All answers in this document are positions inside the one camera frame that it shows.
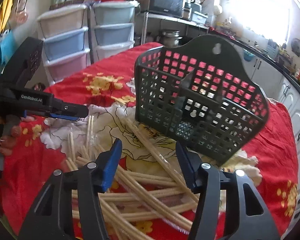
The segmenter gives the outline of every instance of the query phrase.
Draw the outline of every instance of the basket hanging hole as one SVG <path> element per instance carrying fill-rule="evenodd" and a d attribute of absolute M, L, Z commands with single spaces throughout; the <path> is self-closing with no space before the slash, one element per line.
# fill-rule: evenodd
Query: basket hanging hole
<path fill-rule="evenodd" d="M 214 48 L 212 49 L 212 53 L 215 55 L 219 55 L 221 53 L 221 44 L 215 44 Z"/>
<path fill-rule="evenodd" d="M 191 117 L 196 117 L 197 116 L 197 110 L 193 110 L 190 114 Z"/>

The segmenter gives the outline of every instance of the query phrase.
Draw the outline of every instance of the screw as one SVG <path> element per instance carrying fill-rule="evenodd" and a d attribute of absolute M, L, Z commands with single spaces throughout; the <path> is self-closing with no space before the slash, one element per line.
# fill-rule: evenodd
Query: screw
<path fill-rule="evenodd" d="M 201 167 L 202 167 L 203 169 L 205 169 L 205 170 L 208 170 L 208 169 L 211 168 L 211 165 L 210 165 L 209 163 L 202 163 L 202 164 L 201 164 Z"/>
<path fill-rule="evenodd" d="M 245 175 L 244 171 L 243 170 L 236 170 L 235 171 L 235 174 L 237 174 L 238 176 L 240 177 L 243 177 Z"/>
<path fill-rule="evenodd" d="M 94 163 L 94 162 L 88 163 L 88 165 L 87 165 L 87 167 L 88 167 L 89 169 L 94 169 L 96 166 L 97 166 L 97 164 Z"/>
<path fill-rule="evenodd" d="M 59 175 L 61 175 L 61 173 L 62 173 L 61 170 L 55 170 L 55 171 L 53 172 L 53 175 L 54 175 L 54 176 L 59 176 Z"/>

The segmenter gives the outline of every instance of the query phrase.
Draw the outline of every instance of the metal pot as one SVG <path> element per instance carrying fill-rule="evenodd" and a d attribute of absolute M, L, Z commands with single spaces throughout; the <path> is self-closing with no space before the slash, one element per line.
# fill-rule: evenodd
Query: metal pot
<path fill-rule="evenodd" d="M 164 37 L 161 36 L 159 39 L 159 42 L 166 46 L 167 48 L 175 48 L 179 46 L 179 40 L 182 39 L 182 37 Z"/>
<path fill-rule="evenodd" d="M 179 46 L 180 31 L 175 30 L 159 30 L 157 41 L 168 48 L 175 48 Z"/>
<path fill-rule="evenodd" d="M 159 30 L 159 36 L 164 36 L 164 37 L 167 37 L 167 38 L 179 37 L 180 36 L 180 31 L 169 30 L 169 29 L 161 29 L 161 30 Z"/>

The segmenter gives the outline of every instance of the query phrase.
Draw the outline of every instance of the countertop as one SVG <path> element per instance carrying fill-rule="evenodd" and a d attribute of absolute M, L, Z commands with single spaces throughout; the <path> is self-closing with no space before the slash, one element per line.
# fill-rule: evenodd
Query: countertop
<path fill-rule="evenodd" d="M 257 57 L 261 58 L 262 60 L 264 60 L 265 62 L 269 63 L 271 66 L 273 66 L 276 70 L 278 70 L 286 79 L 289 80 L 289 82 L 291 83 L 291 85 L 293 85 L 293 87 L 299 92 L 300 94 L 300 81 L 298 81 L 291 73 L 290 71 L 282 66 L 279 66 L 278 63 L 276 61 L 274 61 L 273 59 L 269 58 L 268 56 L 260 53 L 259 51 L 255 50 L 253 47 L 249 46 L 248 44 L 246 44 L 245 42 L 236 40 L 232 37 L 229 37 L 227 35 L 224 35 L 222 33 L 216 32 L 216 31 L 210 31 L 209 33 L 211 34 L 215 34 L 218 35 L 224 39 L 226 39 L 229 42 L 232 42 L 236 45 L 238 45 L 239 47 L 246 49 L 247 51 L 251 52 L 252 54 L 256 55 Z"/>

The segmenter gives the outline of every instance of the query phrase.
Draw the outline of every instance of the blue bag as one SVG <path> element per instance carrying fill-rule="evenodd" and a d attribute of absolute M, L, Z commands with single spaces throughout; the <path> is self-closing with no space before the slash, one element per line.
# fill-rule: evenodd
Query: blue bag
<path fill-rule="evenodd" d="M 6 30 L 0 35 L 0 75 L 17 48 L 12 31 Z"/>

